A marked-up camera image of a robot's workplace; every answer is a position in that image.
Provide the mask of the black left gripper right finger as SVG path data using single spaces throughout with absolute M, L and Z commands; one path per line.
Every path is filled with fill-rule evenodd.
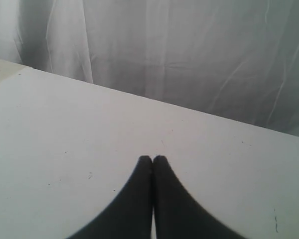
M 165 156 L 152 163 L 152 193 L 158 239 L 240 239 L 188 193 Z

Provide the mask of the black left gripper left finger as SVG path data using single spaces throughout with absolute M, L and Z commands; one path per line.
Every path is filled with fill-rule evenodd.
M 152 160 L 141 156 L 115 199 L 71 239 L 150 239 Z

